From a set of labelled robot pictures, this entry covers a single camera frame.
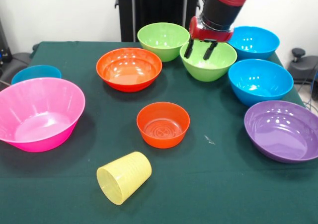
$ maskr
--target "large orange bowl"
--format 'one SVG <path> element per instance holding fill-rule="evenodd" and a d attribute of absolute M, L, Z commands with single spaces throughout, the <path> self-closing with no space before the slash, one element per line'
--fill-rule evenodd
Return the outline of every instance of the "large orange bowl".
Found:
<path fill-rule="evenodd" d="M 158 77 L 160 58 L 145 49 L 122 48 L 104 54 L 97 62 L 98 75 L 112 88 L 124 92 L 140 91 Z"/>

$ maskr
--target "yellow cup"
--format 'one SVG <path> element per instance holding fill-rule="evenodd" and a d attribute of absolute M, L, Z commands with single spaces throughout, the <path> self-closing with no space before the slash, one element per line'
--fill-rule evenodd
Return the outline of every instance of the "yellow cup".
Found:
<path fill-rule="evenodd" d="M 132 152 L 97 169 L 98 184 L 106 197 L 121 205 L 151 175 L 149 160 L 140 152 Z"/>

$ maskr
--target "green bowl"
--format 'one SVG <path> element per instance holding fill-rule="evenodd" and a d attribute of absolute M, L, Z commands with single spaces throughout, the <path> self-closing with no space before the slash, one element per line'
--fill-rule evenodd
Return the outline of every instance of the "green bowl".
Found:
<path fill-rule="evenodd" d="M 235 49 L 227 43 L 218 43 L 208 60 L 204 60 L 205 51 L 211 43 L 194 41 L 191 56 L 187 59 L 184 52 L 188 43 L 180 49 L 180 56 L 188 72 L 199 81 L 215 81 L 227 73 L 237 60 Z"/>
<path fill-rule="evenodd" d="M 161 22 L 142 27 L 137 37 L 144 49 L 158 55 L 162 62 L 168 62 L 178 57 L 190 34 L 180 25 Z"/>

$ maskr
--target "green tablecloth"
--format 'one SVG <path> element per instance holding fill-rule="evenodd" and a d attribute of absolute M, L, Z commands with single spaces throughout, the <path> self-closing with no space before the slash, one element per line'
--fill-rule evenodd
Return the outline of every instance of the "green tablecloth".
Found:
<path fill-rule="evenodd" d="M 58 67 L 86 96 L 71 137 L 44 153 L 0 144 L 1 224 L 317 224 L 317 161 L 281 164 L 260 154 L 243 126 L 247 107 L 228 77 L 193 79 L 181 58 L 164 63 L 157 80 L 137 93 L 108 87 L 98 58 L 137 43 L 43 42 L 32 65 Z M 279 63 L 276 55 L 272 61 Z M 301 103 L 295 89 L 285 100 Z M 191 124 L 172 149 L 147 145 L 136 116 L 156 101 L 184 107 Z M 133 151 L 150 160 L 150 179 L 123 205 L 102 193 L 96 170 Z"/>

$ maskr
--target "plastic bowl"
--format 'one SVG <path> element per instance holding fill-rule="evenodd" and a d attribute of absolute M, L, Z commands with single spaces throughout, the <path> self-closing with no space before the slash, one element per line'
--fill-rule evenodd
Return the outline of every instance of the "plastic bowl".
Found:
<path fill-rule="evenodd" d="M 234 29 L 229 41 L 238 53 L 238 59 L 267 59 L 278 48 L 279 38 L 271 31 L 250 26 Z"/>
<path fill-rule="evenodd" d="M 150 51 L 122 48 L 103 55 L 97 62 L 96 70 L 112 88 L 135 92 L 154 82 L 162 70 L 162 62 Z"/>
<path fill-rule="evenodd" d="M 0 92 L 0 140 L 28 152 L 61 145 L 85 107 L 81 89 L 59 78 L 34 78 Z"/>
<path fill-rule="evenodd" d="M 208 60 L 204 60 L 205 51 L 210 43 L 195 40 L 191 56 L 184 56 L 188 43 L 180 49 L 180 56 L 188 72 L 199 81 L 215 81 L 222 77 L 236 61 L 237 53 L 227 43 L 218 43 Z"/>
<path fill-rule="evenodd" d="M 284 163 L 318 157 L 318 117 L 286 101 L 265 101 L 249 108 L 246 131 L 267 157 Z"/>
<path fill-rule="evenodd" d="M 25 68 L 19 71 L 11 80 L 11 84 L 16 84 L 20 81 L 25 81 L 28 79 L 38 78 L 38 77 L 56 77 L 61 78 L 62 74 L 54 66 L 50 65 L 36 65 Z"/>
<path fill-rule="evenodd" d="M 293 77 L 282 66 L 258 59 L 236 62 L 229 69 L 229 78 L 234 93 L 246 106 L 280 100 L 294 85 Z"/>
<path fill-rule="evenodd" d="M 188 42 L 190 34 L 180 25 L 161 22 L 142 27 L 137 37 L 144 49 L 168 62 L 178 57 L 181 46 Z"/>
<path fill-rule="evenodd" d="M 160 149 L 179 144 L 189 125 L 186 110 L 170 102 L 149 104 L 137 115 L 137 126 L 145 142 Z"/>

